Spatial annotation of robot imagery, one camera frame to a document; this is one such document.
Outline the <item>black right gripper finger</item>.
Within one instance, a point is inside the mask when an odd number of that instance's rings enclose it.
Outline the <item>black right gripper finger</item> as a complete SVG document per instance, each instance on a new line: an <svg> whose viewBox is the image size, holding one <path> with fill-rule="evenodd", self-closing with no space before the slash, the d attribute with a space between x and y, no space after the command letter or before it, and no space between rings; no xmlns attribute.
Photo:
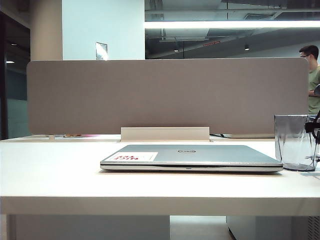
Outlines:
<svg viewBox="0 0 320 240"><path fill-rule="evenodd" d="M315 139L315 143L320 143L320 123L319 122L307 122L304 125L304 129L307 133L311 133Z"/></svg>

